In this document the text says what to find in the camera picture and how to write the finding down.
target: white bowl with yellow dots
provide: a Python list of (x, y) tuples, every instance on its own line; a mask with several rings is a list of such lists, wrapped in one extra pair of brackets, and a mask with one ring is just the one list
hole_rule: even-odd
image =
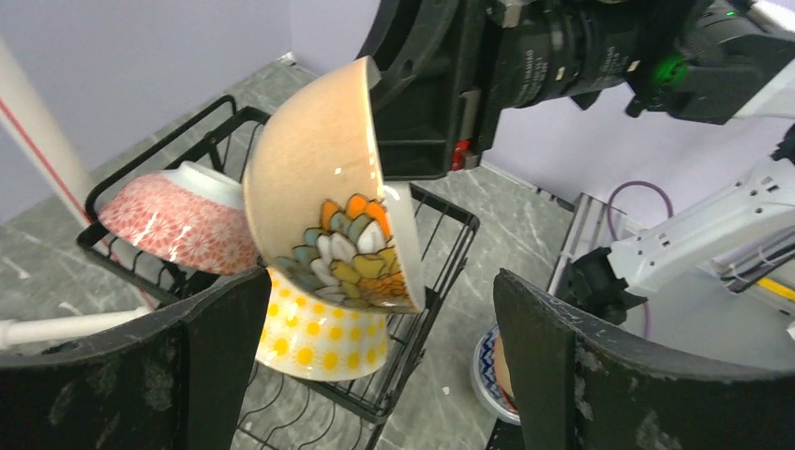
[(257, 349), (257, 361), (296, 378), (341, 382), (383, 366), (389, 347), (386, 315), (332, 307), (296, 288), (278, 271)]

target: floor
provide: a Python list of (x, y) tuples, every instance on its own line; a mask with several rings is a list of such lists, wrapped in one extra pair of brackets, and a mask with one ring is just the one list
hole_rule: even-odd
[[(272, 112), (312, 79), (312, 74), (300, 67), (274, 63), (240, 82), (229, 93), (241, 106)], [(96, 171), (96, 179), (114, 172), (174, 127), (164, 128), (106, 164)], [(209, 130), (214, 126), (203, 127)], [(203, 129), (197, 127), (126, 179), (162, 167), (202, 135)], [(242, 143), (239, 139), (232, 140), (232, 144), (239, 143)], [(230, 166), (241, 164), (242, 159), (245, 158), (231, 160)], [(475, 213), (481, 228), (469, 252), (466, 270), (447, 297), (428, 337), (425, 359), (409, 379), (377, 448), (480, 450), (486, 445), (494, 418), (478, 403), (468, 374), (474, 345), (494, 323), (491, 281), (504, 267), (534, 284), (546, 286), (571, 214), (538, 195), (535, 189), (486, 167), (417, 184)], [(100, 200), (107, 201), (109, 196)], [(421, 233), (433, 224), (421, 218), (418, 221)], [(0, 226), (0, 285), (4, 287), (0, 293), (0, 318), (35, 320), (78, 312), (133, 309), (140, 305), (140, 299), (128, 285), (85, 259), (74, 243), (80, 231), (55, 198)], [(435, 239), (442, 243), (435, 250), (438, 254), (428, 254), (429, 261), (439, 260), (449, 251), (444, 242), (455, 240), (451, 234), (454, 232), (440, 228)], [(23, 350), (35, 351), (44, 345)], [(269, 402), (276, 392), (274, 383), (276, 380), (281, 383), (282, 377), (267, 368), (261, 367), (260, 375), (249, 389), (244, 411), (261, 408)], [(364, 437), (357, 440), (360, 423), (349, 414), (341, 419), (345, 414), (340, 408), (331, 408), (327, 401), (305, 393), (290, 380), (278, 392), (279, 402), (267, 410), (268, 414), (247, 416), (246, 429), (260, 436), (270, 435), (269, 444), (287, 449), (312, 441), (313, 436), (320, 436), (328, 426), (322, 439), (303, 448), (364, 448), (367, 425)], [(291, 417), (301, 408), (308, 411), (299, 414), (301, 420), (292, 427), (282, 427), (291, 423)], [(232, 448), (264, 447), (239, 433)]]

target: white pipe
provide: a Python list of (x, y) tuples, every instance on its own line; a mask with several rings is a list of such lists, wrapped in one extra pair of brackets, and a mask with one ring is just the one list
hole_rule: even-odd
[(45, 321), (0, 321), (0, 350), (15, 345), (84, 338), (148, 314), (148, 307), (132, 311), (91, 314)]
[[(85, 214), (83, 202), (94, 187), (91, 175), (33, 84), (28, 81), (2, 36), (0, 124), (8, 130), (81, 227), (88, 227), (91, 220)], [(104, 243), (100, 243), (100, 246), (107, 251)], [(113, 246), (114, 258), (127, 267), (130, 267), (136, 252), (133, 247)], [(155, 302), (148, 295), (139, 290), (135, 290), (135, 293), (144, 305), (154, 308)]]

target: pink and white bowl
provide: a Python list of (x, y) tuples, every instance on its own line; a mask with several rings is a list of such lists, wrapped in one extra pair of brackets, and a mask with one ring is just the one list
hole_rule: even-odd
[(203, 272), (256, 264), (240, 183), (195, 162), (132, 180), (99, 221), (135, 248)]

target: wire shelf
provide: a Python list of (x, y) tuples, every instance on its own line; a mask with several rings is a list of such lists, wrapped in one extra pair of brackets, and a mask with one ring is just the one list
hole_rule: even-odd
[[(224, 106), (230, 106), (225, 114), (223, 112), (227, 109)], [(119, 260), (115, 257), (116, 250), (128, 244), (98, 222), (97, 210), (100, 209), (102, 200), (112, 198), (113, 193), (134, 176), (161, 170), (163, 166), (175, 168), (184, 160), (203, 163), (229, 176), (242, 179), (252, 147), (268, 118), (265, 112), (250, 107), (238, 111), (234, 99), (228, 96), (220, 98), (191, 117), (183, 126), (97, 185), (86, 201), (86, 210), (95, 222), (78, 236), (78, 246), (94, 263), (149, 293), (162, 306), (188, 298), (219, 282), (220, 277), (217, 275), (164, 262), (138, 250), (133, 250), (134, 256), (130, 261)], [(162, 159), (170, 151), (176, 153), (172, 153), (171, 158)], [(148, 169), (145, 167), (147, 163), (151, 166)], [(412, 197), (420, 240), (425, 244), (425, 310), (420, 314), (395, 314), (388, 318), (390, 349), (387, 361), (380, 370), (367, 377), (349, 382), (310, 382), (294, 380), (267, 367), (255, 368), (242, 411), (241, 426), (235, 439), (241, 443), (246, 439), (253, 440), (260, 447), (240, 448), (320, 448), (319, 443), (327, 441), (325, 433), (320, 433), (322, 435), (319, 435), (318, 441), (309, 440), (306, 443), (309, 446), (301, 447), (305, 442), (299, 441), (319, 430), (304, 434), (292, 430), (306, 422), (304, 419), (307, 414), (315, 413), (331, 414), (327, 417), (327, 432), (335, 429), (335, 424), (342, 417), (351, 416), (355, 418), (352, 419), (354, 422), (358, 421), (359, 428), (355, 433), (358, 433), (361, 440), (350, 442), (351, 447), (343, 445), (329, 448), (359, 448), (357, 445), (372, 448), (371, 445), (378, 441), (383, 424), (395, 409), (409, 376), (422, 361), (423, 348), (431, 326), (436, 321), (444, 298), (466, 265), (467, 252), (480, 225), (472, 213), (421, 187), (412, 185)], [(263, 395), (263, 389), (276, 389), (273, 392), (277, 394), (270, 398)], [(294, 394), (302, 392), (305, 392), (303, 396)], [(294, 421), (291, 419), (281, 423), (289, 415), (288, 412), (297, 414)], [(318, 421), (323, 422), (320, 416), (308, 423), (314, 427), (320, 423)], [(280, 436), (293, 434), (296, 436), (295, 442), (279, 443)]]

